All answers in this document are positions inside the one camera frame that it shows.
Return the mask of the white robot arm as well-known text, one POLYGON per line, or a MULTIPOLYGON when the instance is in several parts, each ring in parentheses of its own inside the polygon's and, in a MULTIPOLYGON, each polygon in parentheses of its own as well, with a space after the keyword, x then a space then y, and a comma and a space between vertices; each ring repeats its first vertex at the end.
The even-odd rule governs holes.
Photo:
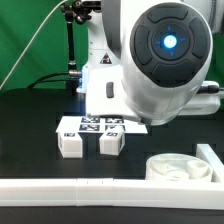
POLYGON ((152 126, 217 112, 224 90, 208 81, 224 0, 81 0, 92 52, 86 114, 152 126))

